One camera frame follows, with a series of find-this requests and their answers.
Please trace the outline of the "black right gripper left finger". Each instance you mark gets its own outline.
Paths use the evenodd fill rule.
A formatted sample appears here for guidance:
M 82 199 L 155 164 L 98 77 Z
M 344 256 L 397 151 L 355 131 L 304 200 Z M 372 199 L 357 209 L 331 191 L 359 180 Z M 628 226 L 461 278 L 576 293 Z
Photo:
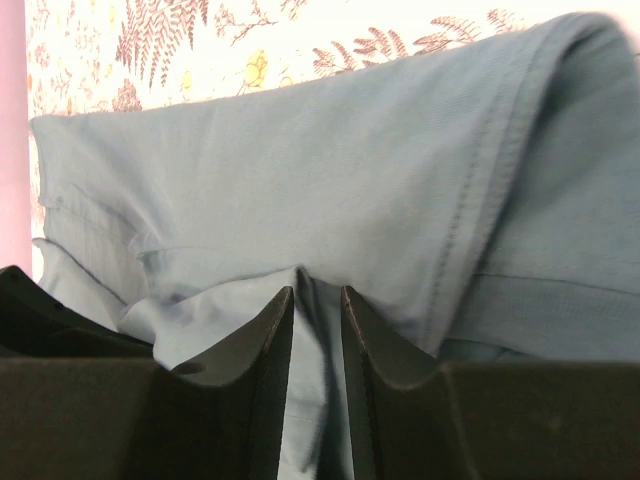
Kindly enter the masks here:
M 3 358 L 2 477 L 275 478 L 292 327 L 284 288 L 172 369 L 152 356 Z

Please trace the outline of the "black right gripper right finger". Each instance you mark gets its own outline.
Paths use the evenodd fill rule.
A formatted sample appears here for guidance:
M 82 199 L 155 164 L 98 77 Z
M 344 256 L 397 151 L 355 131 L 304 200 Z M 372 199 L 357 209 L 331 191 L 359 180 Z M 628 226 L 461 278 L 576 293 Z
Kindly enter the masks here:
M 358 479 L 635 479 L 629 363 L 438 362 L 341 292 Z

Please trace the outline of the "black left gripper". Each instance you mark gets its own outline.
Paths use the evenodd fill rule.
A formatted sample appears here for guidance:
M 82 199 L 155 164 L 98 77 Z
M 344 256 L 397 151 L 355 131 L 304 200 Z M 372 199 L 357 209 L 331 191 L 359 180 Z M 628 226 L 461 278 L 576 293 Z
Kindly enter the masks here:
M 150 358 L 152 346 L 65 307 L 11 265 L 1 269 L 1 356 Z

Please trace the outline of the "blue t shirt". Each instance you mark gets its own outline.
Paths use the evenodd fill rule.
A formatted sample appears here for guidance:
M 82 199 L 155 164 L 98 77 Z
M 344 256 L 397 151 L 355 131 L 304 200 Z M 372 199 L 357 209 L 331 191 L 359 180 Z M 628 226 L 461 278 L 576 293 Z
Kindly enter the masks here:
M 639 357 L 639 74 L 610 17 L 31 121 L 41 287 L 168 368 L 296 293 L 278 475 L 353 475 L 351 286 L 445 361 Z

